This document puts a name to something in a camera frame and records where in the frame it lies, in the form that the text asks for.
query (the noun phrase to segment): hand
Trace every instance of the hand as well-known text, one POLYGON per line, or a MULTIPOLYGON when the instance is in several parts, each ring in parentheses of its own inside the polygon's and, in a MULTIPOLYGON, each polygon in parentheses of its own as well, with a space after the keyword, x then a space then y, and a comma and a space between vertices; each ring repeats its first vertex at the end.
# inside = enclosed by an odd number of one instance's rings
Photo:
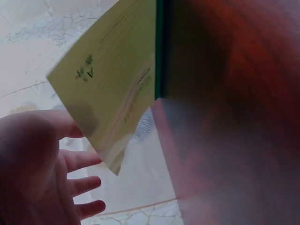
POLYGON ((100 186, 97 176, 67 173, 101 163, 95 152, 59 149, 82 133, 64 110, 32 111, 0 119, 0 219, 4 225, 79 225, 105 209, 103 201, 74 205, 73 197, 100 186))

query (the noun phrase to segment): finger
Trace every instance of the finger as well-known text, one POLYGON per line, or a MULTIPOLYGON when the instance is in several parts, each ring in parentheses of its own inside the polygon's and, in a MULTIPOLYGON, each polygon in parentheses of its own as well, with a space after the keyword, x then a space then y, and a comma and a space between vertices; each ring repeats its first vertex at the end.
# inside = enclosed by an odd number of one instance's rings
POLYGON ((82 132, 66 110, 44 110, 36 111, 36 113, 53 125, 59 140, 64 137, 83 137, 82 132))
POLYGON ((97 176, 68 180, 68 182, 72 197, 94 190, 101 185, 101 179, 97 176))
POLYGON ((106 208, 106 205, 103 201, 97 200, 87 204, 76 205, 76 212, 80 220, 92 217, 100 212, 103 212, 106 208))
POLYGON ((57 140, 64 137, 83 136, 74 120, 66 110, 41 110, 16 113, 1 119, 1 123, 10 127, 38 129, 41 135, 51 134, 57 140))
POLYGON ((102 162, 96 152, 60 150, 67 165, 67 172, 72 172, 102 162))

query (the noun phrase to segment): red surface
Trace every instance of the red surface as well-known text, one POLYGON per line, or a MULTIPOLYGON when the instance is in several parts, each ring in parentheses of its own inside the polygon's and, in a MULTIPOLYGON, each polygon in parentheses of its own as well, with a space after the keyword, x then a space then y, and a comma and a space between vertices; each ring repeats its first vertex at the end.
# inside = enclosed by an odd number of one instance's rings
POLYGON ((300 2, 173 2, 152 111, 185 225, 299 225, 300 2))

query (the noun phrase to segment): tiled floor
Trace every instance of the tiled floor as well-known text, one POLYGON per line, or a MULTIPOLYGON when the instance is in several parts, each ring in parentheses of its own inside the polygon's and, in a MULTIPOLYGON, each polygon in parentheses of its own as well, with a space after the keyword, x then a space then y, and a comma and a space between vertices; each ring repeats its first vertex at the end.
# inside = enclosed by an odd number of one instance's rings
MULTIPOLYGON (((1 78, 6 81, 0 83, 0 117, 63 108, 45 76, 115 2, 0 0, 0 67, 1 78)), ((85 139, 63 139, 60 145, 69 150, 90 147, 85 139)), ((81 169, 69 177, 87 175, 100 176, 102 187, 75 198, 75 202, 103 199, 107 210, 82 224, 183 224, 154 124, 143 139, 137 138, 128 146, 119 177, 101 165, 81 169)))

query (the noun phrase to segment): book cover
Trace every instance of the book cover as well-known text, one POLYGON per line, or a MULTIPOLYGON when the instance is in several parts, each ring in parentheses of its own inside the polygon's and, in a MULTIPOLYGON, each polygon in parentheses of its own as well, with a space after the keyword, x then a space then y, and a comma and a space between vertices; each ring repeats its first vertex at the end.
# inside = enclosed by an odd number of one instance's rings
POLYGON ((156 0, 119 0, 47 77, 116 175, 140 117, 160 97, 160 12, 156 0))

